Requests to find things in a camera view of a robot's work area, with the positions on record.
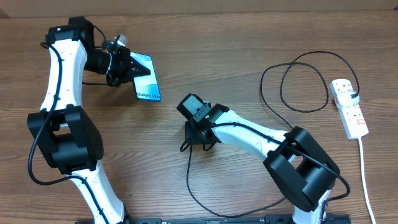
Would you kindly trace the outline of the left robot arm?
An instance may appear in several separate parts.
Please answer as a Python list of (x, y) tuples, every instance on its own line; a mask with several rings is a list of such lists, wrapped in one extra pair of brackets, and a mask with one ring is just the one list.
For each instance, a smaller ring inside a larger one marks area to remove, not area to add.
[(106, 77), (107, 86), (132, 83), (136, 95), (154, 83), (152, 58), (130, 51), (124, 36), (95, 44), (96, 26), (85, 17), (71, 17), (51, 27), (42, 42), (50, 52), (50, 74), (39, 112), (27, 117), (46, 163), (73, 182), (87, 202), (94, 223), (131, 223), (125, 205), (114, 193), (104, 171), (102, 136), (82, 106), (83, 73)]

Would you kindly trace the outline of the Samsung Galaxy smartphone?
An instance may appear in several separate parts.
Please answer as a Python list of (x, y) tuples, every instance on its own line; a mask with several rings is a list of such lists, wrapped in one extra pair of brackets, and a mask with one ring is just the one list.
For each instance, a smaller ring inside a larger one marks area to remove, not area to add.
[(160, 102), (161, 95), (152, 57), (131, 52), (131, 57), (150, 70), (149, 75), (134, 77), (133, 84), (138, 100)]

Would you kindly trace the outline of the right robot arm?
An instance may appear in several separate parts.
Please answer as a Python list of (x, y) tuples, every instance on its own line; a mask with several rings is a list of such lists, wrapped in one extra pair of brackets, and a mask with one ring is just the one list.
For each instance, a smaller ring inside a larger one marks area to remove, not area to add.
[(192, 93), (177, 110), (187, 119), (182, 151), (190, 145), (207, 151), (216, 143), (240, 147), (263, 161), (280, 192), (294, 205), (293, 223), (325, 221), (326, 200), (340, 170), (307, 130), (269, 129)]

